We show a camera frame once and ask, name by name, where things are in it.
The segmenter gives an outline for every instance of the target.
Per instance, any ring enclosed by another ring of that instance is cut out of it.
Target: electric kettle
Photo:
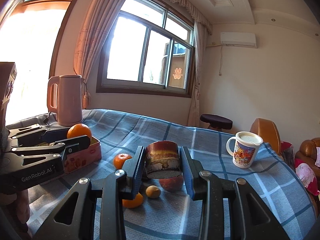
[[[73,126],[82,121],[81,75],[51,77],[48,81],[47,107],[57,114],[57,122],[62,126]]]

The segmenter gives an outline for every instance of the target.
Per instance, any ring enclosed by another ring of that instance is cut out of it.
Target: red apple
[[[173,177],[169,179],[159,179],[159,183],[163,189],[169,192],[175,192],[182,188],[183,176]]]

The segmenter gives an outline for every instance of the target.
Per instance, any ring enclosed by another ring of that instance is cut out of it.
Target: blue plaid tablecloth
[[[47,115],[29,118],[10,125],[23,127],[33,123],[43,124]],[[68,174],[46,185],[29,189],[31,216],[28,226],[37,231],[52,209],[64,197],[68,189],[81,177],[101,179],[115,170],[112,161],[119,153],[135,154],[139,145],[170,140],[180,147],[188,147],[191,156],[199,160],[206,170],[219,178],[236,180],[245,178],[267,204],[281,223],[290,239],[300,240],[316,221],[311,200],[296,174],[271,149],[263,144],[252,166],[240,169],[232,163],[226,151],[230,134],[208,129],[184,127],[151,117],[112,110],[84,110],[83,123],[101,141],[102,159],[78,171]],[[57,126],[53,116],[50,127]],[[157,185],[151,180],[147,185]],[[182,190],[169,193],[161,189],[158,199],[144,195],[144,203],[135,209],[125,209],[127,239],[184,239],[196,240],[199,232],[201,201],[192,201]],[[94,239],[99,239],[100,199],[97,203]],[[225,239],[230,238],[228,204],[225,208]]]

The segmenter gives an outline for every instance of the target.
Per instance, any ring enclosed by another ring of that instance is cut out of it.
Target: leather sofa
[[[250,132],[258,134],[264,142],[270,143],[272,149],[282,158],[281,140],[277,126],[274,122],[267,119],[257,118],[253,122]],[[320,168],[315,166],[316,147],[320,147],[320,138],[304,141],[300,146],[300,150],[296,153],[296,158],[303,160],[313,169],[318,180],[318,188],[320,188]],[[313,206],[315,207],[316,216],[318,217],[318,214],[320,213],[320,206],[317,205],[315,197],[309,192],[308,194]]]

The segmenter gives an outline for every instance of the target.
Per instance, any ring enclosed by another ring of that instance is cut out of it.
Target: ceiling
[[[303,0],[230,0],[232,5],[229,6],[214,6],[210,0],[189,1],[212,24],[264,23],[320,39],[320,36],[315,36],[315,33],[320,33],[320,25]]]

